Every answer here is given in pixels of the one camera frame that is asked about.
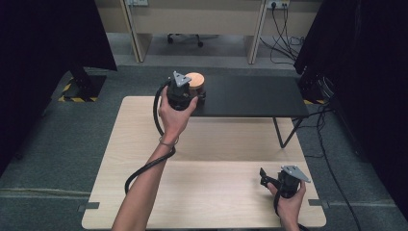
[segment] bracelet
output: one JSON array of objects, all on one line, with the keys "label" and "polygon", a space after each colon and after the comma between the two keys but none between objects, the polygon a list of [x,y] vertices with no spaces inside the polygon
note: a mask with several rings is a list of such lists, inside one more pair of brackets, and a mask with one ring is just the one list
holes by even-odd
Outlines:
[{"label": "bracelet", "polygon": [[162,137],[159,137],[159,144],[162,144],[168,147],[173,147],[175,144],[177,144],[177,142],[178,142],[178,138],[175,143],[165,143],[165,142],[162,142]]}]

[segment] gray metal part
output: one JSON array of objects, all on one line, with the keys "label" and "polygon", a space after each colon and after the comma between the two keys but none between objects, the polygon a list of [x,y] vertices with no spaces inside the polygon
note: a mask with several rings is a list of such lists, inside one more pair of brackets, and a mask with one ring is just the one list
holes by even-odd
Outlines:
[{"label": "gray metal part", "polygon": [[179,88],[187,84],[189,81],[191,81],[190,77],[177,73],[177,71],[175,70],[173,72],[173,75],[174,75],[174,79],[176,80],[177,87]]}]

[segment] wrist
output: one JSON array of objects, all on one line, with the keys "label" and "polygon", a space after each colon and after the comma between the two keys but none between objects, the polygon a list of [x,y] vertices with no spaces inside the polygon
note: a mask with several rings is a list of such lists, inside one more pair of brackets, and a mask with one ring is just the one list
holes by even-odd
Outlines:
[{"label": "wrist", "polygon": [[296,221],[287,221],[282,219],[282,225],[286,231],[299,231],[299,226]]},{"label": "wrist", "polygon": [[168,138],[166,136],[162,136],[159,138],[159,144],[168,146],[168,147],[173,147],[175,144],[177,144],[178,138]]}]

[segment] light wooden tabletop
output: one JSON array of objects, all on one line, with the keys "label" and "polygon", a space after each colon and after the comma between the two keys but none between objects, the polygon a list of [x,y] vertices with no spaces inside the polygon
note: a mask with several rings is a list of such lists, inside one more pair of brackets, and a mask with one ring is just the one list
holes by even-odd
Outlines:
[{"label": "light wooden tabletop", "polygon": [[[120,107],[105,156],[93,186],[82,224],[110,229],[125,196],[124,183],[142,167],[158,143],[152,96],[128,96]],[[278,118],[283,136],[293,129],[289,118]],[[262,167],[277,178],[282,165],[296,165],[311,174],[294,135],[280,148],[271,118],[191,117],[166,164],[148,229],[280,227],[273,197],[260,185]],[[307,192],[299,223],[322,227],[326,218],[315,185]]]}]

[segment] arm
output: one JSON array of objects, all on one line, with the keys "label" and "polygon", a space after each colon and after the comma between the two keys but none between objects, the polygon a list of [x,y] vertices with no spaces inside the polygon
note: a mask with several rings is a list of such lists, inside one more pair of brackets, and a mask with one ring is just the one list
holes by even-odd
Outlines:
[{"label": "arm", "polygon": [[[162,105],[159,109],[165,133],[161,143],[157,145],[147,163],[170,152],[171,146],[163,143],[173,144],[176,142],[180,134],[186,129],[190,115],[196,107],[197,97],[191,101],[185,111],[175,111],[168,105],[166,93],[167,87],[163,89]],[[136,178],[120,206],[112,230],[144,231],[146,229],[165,165],[166,161],[163,161]]]},{"label": "arm", "polygon": [[[272,194],[276,194],[278,191],[271,183],[268,183],[268,189]],[[305,193],[306,193],[305,182],[300,181],[300,188],[293,197],[289,199],[283,197],[279,198],[278,214],[279,217],[282,219],[282,224],[286,231],[299,230],[297,220],[299,217],[299,211]]]}]

